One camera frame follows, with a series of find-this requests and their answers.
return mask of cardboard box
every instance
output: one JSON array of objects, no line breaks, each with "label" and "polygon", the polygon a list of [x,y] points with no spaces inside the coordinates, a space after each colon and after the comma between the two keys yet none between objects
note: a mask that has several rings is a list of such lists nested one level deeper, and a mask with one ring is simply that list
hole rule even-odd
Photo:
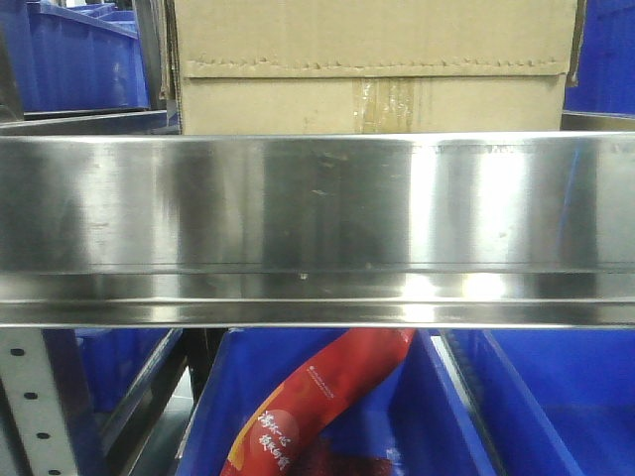
[{"label": "cardboard box", "polygon": [[174,7],[186,134],[393,133],[558,129],[578,2]]}]

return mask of box flap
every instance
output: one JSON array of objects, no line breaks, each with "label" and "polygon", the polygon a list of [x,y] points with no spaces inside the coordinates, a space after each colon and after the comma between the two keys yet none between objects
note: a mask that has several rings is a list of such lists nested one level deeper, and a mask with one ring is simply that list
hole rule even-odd
[{"label": "box flap", "polygon": [[184,77],[570,70],[577,0],[175,0]]}]

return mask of blue plastic bin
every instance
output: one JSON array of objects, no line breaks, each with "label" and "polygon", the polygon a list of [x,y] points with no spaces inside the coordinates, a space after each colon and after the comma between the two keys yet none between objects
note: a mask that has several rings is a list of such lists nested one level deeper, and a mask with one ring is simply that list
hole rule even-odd
[{"label": "blue plastic bin", "polygon": [[135,12],[132,10],[118,10],[110,12],[106,15],[100,16],[99,20],[137,32],[137,17]]},{"label": "blue plastic bin", "polygon": [[80,5],[78,7],[70,7],[69,10],[88,15],[89,17],[98,18],[113,12],[116,8],[114,3],[96,3],[94,5]]},{"label": "blue plastic bin", "polygon": [[26,0],[0,0],[0,30],[4,34],[22,106],[25,111],[38,110],[40,94]]},{"label": "blue plastic bin", "polygon": [[[342,332],[228,332],[195,411],[177,476],[217,476],[236,434],[262,401]],[[396,476],[495,474],[430,335],[423,331],[404,364],[323,436],[335,452],[390,458]]]},{"label": "blue plastic bin", "polygon": [[572,111],[635,113],[635,0],[588,0]]},{"label": "blue plastic bin", "polygon": [[28,7],[42,110],[148,105],[136,33],[55,5]]},{"label": "blue plastic bin", "polygon": [[635,332],[453,335],[510,475],[635,474]]},{"label": "blue plastic bin", "polygon": [[77,329],[77,345],[96,412],[112,412],[167,329]]}]

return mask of shelving unit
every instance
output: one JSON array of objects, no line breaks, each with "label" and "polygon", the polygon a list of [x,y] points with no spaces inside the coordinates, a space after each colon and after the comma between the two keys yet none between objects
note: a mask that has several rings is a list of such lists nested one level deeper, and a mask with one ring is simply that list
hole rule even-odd
[{"label": "shelving unit", "polygon": [[[22,121],[4,98],[2,474],[163,476],[183,457],[194,420],[170,398],[187,365],[204,380],[205,334],[172,331],[95,418],[69,327],[635,324],[635,133],[151,138],[178,133],[166,111]],[[447,340],[430,341],[503,474]]]}]

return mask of plastic bin rim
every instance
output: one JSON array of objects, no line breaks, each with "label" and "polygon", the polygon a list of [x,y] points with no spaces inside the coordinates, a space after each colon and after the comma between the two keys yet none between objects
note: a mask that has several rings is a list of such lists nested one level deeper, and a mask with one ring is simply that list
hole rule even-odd
[{"label": "plastic bin rim", "polygon": [[136,21],[137,15],[133,10],[111,10],[103,15],[99,15],[97,18],[106,22],[133,22]]},{"label": "plastic bin rim", "polygon": [[99,28],[101,30],[106,30],[108,32],[123,35],[133,40],[139,39],[138,35],[131,30],[128,30],[126,28],[120,27],[112,23],[108,23],[103,20],[99,20],[98,18],[93,18],[87,15],[83,15],[81,13],[69,10],[68,8],[59,7],[57,5],[52,5],[49,3],[40,3],[40,2],[27,2],[27,6],[29,8],[30,13],[62,17],[68,20],[73,20],[78,23],[89,25],[91,27]]},{"label": "plastic bin rim", "polygon": [[570,475],[582,476],[584,473],[577,464],[577,461],[573,457],[572,453],[563,441],[560,434],[554,429],[553,424],[545,413],[545,410],[541,407],[538,400],[536,400],[536,397],[525,383],[525,380],[520,375],[518,370],[516,370],[513,362],[510,360],[510,358],[507,356],[507,353],[503,350],[501,345],[496,340],[495,331],[493,332],[492,330],[488,329],[482,330],[480,332],[482,338],[490,346],[490,349],[494,351],[497,358],[507,371],[509,377],[511,377],[513,385],[516,387],[521,398],[523,398],[527,403],[529,412],[534,417],[540,428],[543,430],[544,435],[547,437],[553,448],[556,449],[559,458],[569,470]]},{"label": "plastic bin rim", "polygon": [[103,8],[104,6],[112,5],[108,3],[95,3],[92,5],[75,5],[74,7],[67,7],[69,10],[96,10],[97,8]]}]

